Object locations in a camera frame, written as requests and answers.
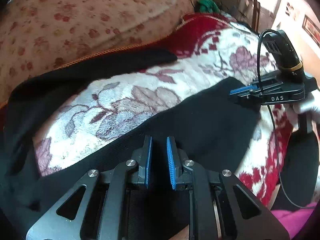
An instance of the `picture frame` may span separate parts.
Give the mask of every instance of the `picture frame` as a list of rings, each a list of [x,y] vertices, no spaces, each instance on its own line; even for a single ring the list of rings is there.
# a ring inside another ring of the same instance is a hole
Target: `picture frame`
[[[281,22],[279,22],[279,24],[277,25],[277,31],[279,31],[281,28]]]
[[[320,30],[307,15],[304,17],[302,28],[306,31],[306,33],[309,34],[309,36],[320,48]]]
[[[285,14],[291,17],[295,22],[299,20],[300,10],[297,7],[293,7],[292,3],[287,2]]]

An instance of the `floral blanket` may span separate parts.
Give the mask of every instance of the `floral blanket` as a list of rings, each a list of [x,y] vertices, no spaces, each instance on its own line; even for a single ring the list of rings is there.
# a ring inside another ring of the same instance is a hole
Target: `floral blanket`
[[[255,34],[226,19],[185,16],[174,33],[156,44],[174,52],[178,61],[96,80],[44,123],[33,138],[39,171],[46,176],[73,165],[151,116],[226,77],[250,83],[257,76],[257,42]],[[264,47],[260,68],[262,74],[276,69]],[[275,134],[268,109],[261,107],[260,113],[236,175],[267,205],[278,180]],[[282,106],[275,106],[273,114],[282,165],[292,125]]]

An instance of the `orange trim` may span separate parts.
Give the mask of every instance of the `orange trim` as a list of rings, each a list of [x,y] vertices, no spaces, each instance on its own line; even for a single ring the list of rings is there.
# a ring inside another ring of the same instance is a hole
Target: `orange trim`
[[[1,110],[2,108],[4,108],[4,107],[7,105],[7,103],[8,103],[8,100],[2,102],[2,103],[0,104],[0,110]]]
[[[216,18],[216,17],[211,16],[211,15],[204,15],[203,17],[211,18],[211,19],[214,19],[214,20],[219,21],[219,22],[221,22],[221,23],[224,23],[224,24],[228,25],[230,28],[236,29],[237,31],[245,34],[245,33],[242,32],[241,30],[233,27],[229,22],[226,22],[226,21],[224,21],[224,20],[221,20],[221,19]],[[182,17],[181,17],[182,23],[181,23],[180,25],[178,25],[178,26],[175,28],[174,31],[179,30],[181,27],[183,27],[183,26],[186,25],[187,23],[195,20],[196,18],[197,18],[197,17],[193,17],[193,18],[191,18],[191,19],[188,19],[187,21],[184,21],[184,20],[183,20],[183,16],[182,16]],[[148,46],[148,45],[151,45],[151,44],[156,43],[156,42],[158,42],[158,41],[161,41],[161,40],[163,40],[163,39],[166,39],[166,38],[167,38],[169,35],[171,35],[174,31],[172,31],[171,33],[169,33],[168,35],[166,35],[165,37],[163,37],[163,38],[161,38],[161,39],[153,40],[153,41],[150,41],[150,42],[145,43],[145,44],[131,45],[131,46],[126,46],[126,47],[121,47],[121,48],[116,48],[116,49],[107,49],[107,50],[104,50],[104,51],[101,51],[101,52],[93,53],[93,54],[90,54],[90,55],[88,55],[88,56],[84,56],[84,57],[81,57],[81,58],[76,59],[76,60],[74,60],[74,61],[71,61],[71,62],[69,62],[69,63],[66,63],[66,64],[64,64],[64,65],[56,68],[55,70],[61,69],[61,68],[65,68],[65,67],[70,67],[70,66],[72,66],[72,65],[74,65],[74,64],[76,64],[76,63],[82,62],[82,61],[84,61],[84,60],[88,60],[88,59],[90,59],[90,58],[94,58],[94,57],[106,55],[106,54],[109,54],[109,53],[120,52],[120,51],[124,51],[124,50],[129,50],[129,49],[141,48],[141,47],[143,47],[143,46]],[[1,109],[2,107],[4,107],[7,103],[8,103],[8,100],[5,101],[5,102],[3,102],[3,103],[1,103],[1,104],[0,104],[0,109]]]

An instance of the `metal screw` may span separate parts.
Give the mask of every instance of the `metal screw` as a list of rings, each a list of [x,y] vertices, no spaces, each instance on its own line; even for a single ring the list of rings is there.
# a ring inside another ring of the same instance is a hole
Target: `metal screw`
[[[131,167],[131,166],[136,165],[136,161],[135,160],[127,160],[125,164],[127,164],[127,166]]]
[[[231,174],[232,174],[232,172],[229,171],[229,170],[223,170],[223,171],[222,171],[222,175],[225,176],[225,177],[230,177]]]
[[[89,177],[95,177],[98,175],[98,170],[96,170],[96,169],[89,170],[88,175],[89,175]]]
[[[184,164],[188,167],[193,166],[195,164],[195,162],[193,160],[185,160]]]

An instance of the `white glove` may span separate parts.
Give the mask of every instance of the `white glove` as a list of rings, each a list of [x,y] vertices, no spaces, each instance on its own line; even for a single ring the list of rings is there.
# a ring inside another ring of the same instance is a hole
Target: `white glove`
[[[320,91],[314,90],[298,103],[284,105],[287,117],[294,128],[298,128],[298,114],[310,111],[312,120],[320,124]]]

